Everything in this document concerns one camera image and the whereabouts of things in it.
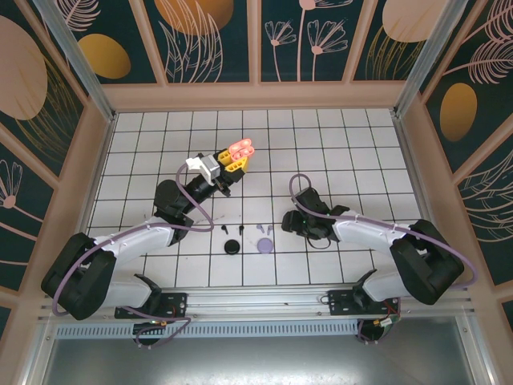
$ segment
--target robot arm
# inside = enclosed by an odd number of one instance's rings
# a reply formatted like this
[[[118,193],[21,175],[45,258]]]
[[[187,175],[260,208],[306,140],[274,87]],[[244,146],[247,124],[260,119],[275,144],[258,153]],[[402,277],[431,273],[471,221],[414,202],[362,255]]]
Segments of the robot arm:
[[[358,243],[394,259],[397,269],[377,269],[365,274],[359,284],[366,296],[374,302],[387,298],[412,296],[422,303],[433,305],[463,272],[463,263],[446,250],[394,229],[359,221],[354,211],[344,206],[330,209],[321,201],[317,191],[308,187],[296,196],[297,201],[316,213],[339,217],[342,214],[355,220],[319,218],[298,210],[289,211],[282,221],[282,229],[311,240],[327,238],[331,241]],[[417,233],[446,244],[442,235],[429,222],[414,225],[395,225],[410,228]]]
[[[182,190],[197,204],[217,191],[229,197],[229,187],[247,172],[253,153],[251,141],[242,140],[213,156],[198,154],[187,159],[188,169],[198,170],[200,175],[186,186],[179,187],[174,180],[161,182],[155,194],[155,214],[142,224],[96,238],[83,233],[72,236],[42,280],[42,290],[53,298],[71,267],[88,250],[103,245],[85,257],[67,280],[59,305],[78,320],[90,317],[101,307],[130,306],[153,314],[160,306],[160,288],[142,274],[127,276],[121,267],[140,255],[184,239],[193,224],[187,214],[195,205]]]

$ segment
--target black puck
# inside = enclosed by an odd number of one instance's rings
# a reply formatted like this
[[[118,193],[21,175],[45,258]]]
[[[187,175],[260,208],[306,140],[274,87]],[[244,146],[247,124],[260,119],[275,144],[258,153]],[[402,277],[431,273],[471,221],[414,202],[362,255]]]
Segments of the black puck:
[[[226,254],[237,254],[240,251],[240,243],[235,239],[230,239],[224,244]]]

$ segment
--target purple cable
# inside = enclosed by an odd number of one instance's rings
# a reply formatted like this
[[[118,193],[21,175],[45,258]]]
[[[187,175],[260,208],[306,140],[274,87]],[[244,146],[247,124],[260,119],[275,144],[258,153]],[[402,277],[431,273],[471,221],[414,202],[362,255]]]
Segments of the purple cable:
[[[475,266],[472,265],[472,262],[470,262],[468,260],[468,258],[465,257],[463,254],[461,254],[458,250],[453,249],[452,247],[450,247],[449,245],[446,245],[445,243],[439,241],[438,239],[434,239],[432,237],[428,237],[427,235],[417,233],[416,231],[413,231],[413,230],[410,230],[410,229],[406,229],[404,227],[400,227],[400,226],[396,226],[396,225],[391,225],[390,223],[386,223],[384,221],[379,221],[379,220],[376,220],[376,219],[371,219],[371,218],[363,217],[361,215],[357,215],[357,216],[352,216],[352,215],[330,216],[330,215],[324,215],[324,214],[316,213],[316,212],[314,212],[314,211],[312,211],[310,209],[307,209],[304,205],[299,203],[297,201],[296,197],[294,196],[293,182],[294,182],[295,179],[300,178],[300,177],[305,178],[308,181],[309,187],[312,187],[312,181],[310,180],[310,178],[308,178],[308,176],[306,176],[305,174],[298,173],[298,174],[294,175],[292,178],[290,178],[289,192],[290,192],[290,196],[292,197],[292,201],[294,202],[294,204],[297,207],[299,207],[301,210],[303,210],[305,213],[308,213],[308,214],[313,215],[315,217],[325,218],[325,219],[339,219],[339,220],[343,220],[343,221],[354,221],[354,222],[362,221],[362,222],[365,222],[365,223],[369,223],[371,225],[380,226],[380,227],[388,229],[388,230],[393,230],[393,231],[398,231],[400,233],[405,233],[405,234],[413,235],[414,237],[423,239],[424,241],[428,241],[429,243],[432,243],[433,245],[436,245],[436,246],[446,250],[447,252],[455,255],[462,262],[464,262],[468,267],[470,267],[470,269],[472,270],[472,278],[468,282],[457,283],[456,285],[452,285],[451,289],[464,289],[464,288],[474,284],[477,281],[477,279],[478,279],[478,271],[475,268]]]
[[[152,223],[152,224],[148,224],[148,225],[141,225],[141,226],[135,227],[133,229],[128,229],[127,231],[123,231],[122,233],[119,233],[118,235],[116,235],[115,237],[113,237],[113,238],[111,238],[111,239],[109,239],[107,241],[99,243],[95,247],[93,247],[93,248],[89,249],[87,252],[85,252],[83,254],[83,256],[80,257],[73,264],[73,266],[67,271],[67,273],[64,276],[63,280],[59,284],[59,287],[55,291],[54,300],[51,303],[51,309],[52,309],[52,311],[54,312],[54,314],[57,317],[62,317],[64,315],[69,314],[67,311],[61,312],[61,311],[59,311],[57,309],[57,304],[59,302],[59,297],[61,296],[61,293],[63,292],[64,286],[67,284],[67,282],[70,279],[71,275],[73,275],[73,273],[80,267],[80,265],[82,265],[82,262],[84,262],[96,250],[101,249],[102,247],[107,246],[107,245],[113,245],[116,241],[126,237],[127,235],[136,233],[136,232],[138,232],[140,230],[144,230],[144,229],[148,229],[149,230],[149,229],[151,229],[153,227],[168,227],[170,229],[196,231],[198,233],[207,233],[209,231],[214,230],[214,222],[212,221],[212,218],[207,214],[207,212],[200,206],[200,204],[198,202],[194,201],[194,199],[191,197],[191,195],[187,191],[185,191],[184,186],[182,186],[182,184],[180,183],[180,175],[181,175],[182,171],[186,167],[187,167],[187,164],[183,164],[178,169],[178,171],[176,172],[176,185],[177,185],[178,189],[180,190],[180,192],[194,205],[194,207],[196,207],[198,210],[200,210],[200,213],[202,213],[204,215],[204,217],[207,219],[207,221],[210,224],[210,226],[208,228],[196,228],[196,227],[188,227],[188,226],[182,226],[182,225],[172,225],[172,224],[169,224],[167,222]],[[129,311],[131,311],[132,313],[135,314],[136,310],[134,310],[134,309],[132,309],[130,307],[126,307],[125,308],[125,310],[128,310],[128,309],[130,309]],[[137,314],[137,315],[139,315],[141,317],[145,317],[145,318],[150,318],[150,319],[158,319],[156,317],[152,317],[152,316],[149,316],[148,314],[143,314],[143,313],[140,313],[140,314]]]

